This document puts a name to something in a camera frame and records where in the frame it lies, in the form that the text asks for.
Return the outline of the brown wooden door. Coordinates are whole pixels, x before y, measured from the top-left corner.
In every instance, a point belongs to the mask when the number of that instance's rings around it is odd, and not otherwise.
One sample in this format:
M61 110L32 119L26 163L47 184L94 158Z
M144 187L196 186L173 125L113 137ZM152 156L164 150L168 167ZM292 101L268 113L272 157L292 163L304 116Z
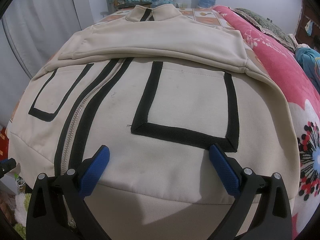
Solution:
M298 43L312 46L315 36L319 36L319 13L307 0L303 0L295 38Z

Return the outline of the blue patterned quilt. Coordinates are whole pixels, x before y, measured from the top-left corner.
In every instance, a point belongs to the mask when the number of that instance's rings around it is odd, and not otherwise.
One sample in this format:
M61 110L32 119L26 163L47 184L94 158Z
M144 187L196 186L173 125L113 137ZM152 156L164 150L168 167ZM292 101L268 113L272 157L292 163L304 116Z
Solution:
M309 47L299 47L295 58L317 92L319 92L319 52Z

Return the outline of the pink floral blanket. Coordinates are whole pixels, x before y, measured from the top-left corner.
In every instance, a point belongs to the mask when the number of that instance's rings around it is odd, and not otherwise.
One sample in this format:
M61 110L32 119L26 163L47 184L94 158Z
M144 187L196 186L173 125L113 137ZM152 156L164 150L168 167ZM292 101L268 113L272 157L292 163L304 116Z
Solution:
M213 10L240 31L289 103L300 162L299 188L292 215L293 238L319 239L319 93L291 51L233 9L215 5Z

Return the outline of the beige zip jacket black trim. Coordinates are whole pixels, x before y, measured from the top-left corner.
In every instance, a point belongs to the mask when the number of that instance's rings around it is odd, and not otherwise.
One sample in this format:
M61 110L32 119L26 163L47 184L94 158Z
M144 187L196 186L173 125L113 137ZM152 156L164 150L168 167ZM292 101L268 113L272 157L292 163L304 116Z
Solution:
M215 143L242 167L281 174L294 204L289 106L240 32L137 6L75 33L32 78L9 155L34 186L105 145L110 162L86 202L112 239L206 239L234 200L209 161Z

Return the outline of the grey curtain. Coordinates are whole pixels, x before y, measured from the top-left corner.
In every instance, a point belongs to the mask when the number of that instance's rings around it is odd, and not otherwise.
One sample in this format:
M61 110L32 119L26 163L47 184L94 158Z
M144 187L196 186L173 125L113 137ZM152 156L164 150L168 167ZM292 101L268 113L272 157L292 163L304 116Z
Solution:
M32 77L80 31L73 0L13 0L1 18L1 126Z

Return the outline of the cloth hanging on door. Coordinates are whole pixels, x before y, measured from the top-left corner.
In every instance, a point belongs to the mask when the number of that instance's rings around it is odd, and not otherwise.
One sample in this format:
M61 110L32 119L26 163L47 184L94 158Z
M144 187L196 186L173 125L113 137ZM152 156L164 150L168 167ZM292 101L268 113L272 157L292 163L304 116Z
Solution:
M307 24L305 25L305 31L308 36L312 35L312 31L313 31L313 21L312 20L309 20L307 22Z

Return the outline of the grey lace-edged blanket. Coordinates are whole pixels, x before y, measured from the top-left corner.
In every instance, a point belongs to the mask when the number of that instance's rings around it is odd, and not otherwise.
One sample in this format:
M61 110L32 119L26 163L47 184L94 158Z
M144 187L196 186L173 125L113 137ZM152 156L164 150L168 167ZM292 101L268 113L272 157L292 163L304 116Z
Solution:
M232 9L244 20L256 27L259 31L274 38L278 43L287 48L292 53L295 53L297 42L294 37L285 33L280 27L275 25L271 20L260 16L259 14L244 8Z

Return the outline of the tiled pattern bed sheet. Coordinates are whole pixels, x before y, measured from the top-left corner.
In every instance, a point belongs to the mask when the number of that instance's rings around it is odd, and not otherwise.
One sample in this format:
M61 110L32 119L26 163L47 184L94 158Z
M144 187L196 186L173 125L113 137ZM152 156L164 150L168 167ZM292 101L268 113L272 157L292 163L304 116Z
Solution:
M97 22L95 25L106 23L106 22L111 22L111 21L123 18L127 14L129 14L132 9L133 8L121 9L117 12L114 12L114 13L106 16L105 18L103 18L99 22ZM195 20L197 22L200 22L200 23L204 23L204 24L212 25L212 26L221 26L221 27L229 29L229 30L234 29L231 24L229 24L217 11L215 11L213 9L209 9L209 8L207 8L207 9L178 8L178 11L182 15L184 15L192 20Z

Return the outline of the red gift bag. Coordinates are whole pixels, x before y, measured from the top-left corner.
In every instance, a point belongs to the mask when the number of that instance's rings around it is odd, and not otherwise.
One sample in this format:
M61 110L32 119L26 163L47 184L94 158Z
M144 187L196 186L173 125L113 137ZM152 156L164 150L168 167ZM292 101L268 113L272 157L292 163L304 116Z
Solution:
M9 139L5 133L5 128L1 129L0 133L0 160L8 158Z

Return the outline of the green white plush toy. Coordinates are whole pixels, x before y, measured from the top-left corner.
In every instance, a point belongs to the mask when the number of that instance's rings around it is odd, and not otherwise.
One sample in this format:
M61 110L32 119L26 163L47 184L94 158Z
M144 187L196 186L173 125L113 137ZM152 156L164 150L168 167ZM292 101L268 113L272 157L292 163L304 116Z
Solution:
M31 193L20 193L15 196L16 208L14 209L14 216L16 224L14 229L22 239L26 239L26 223L30 199Z

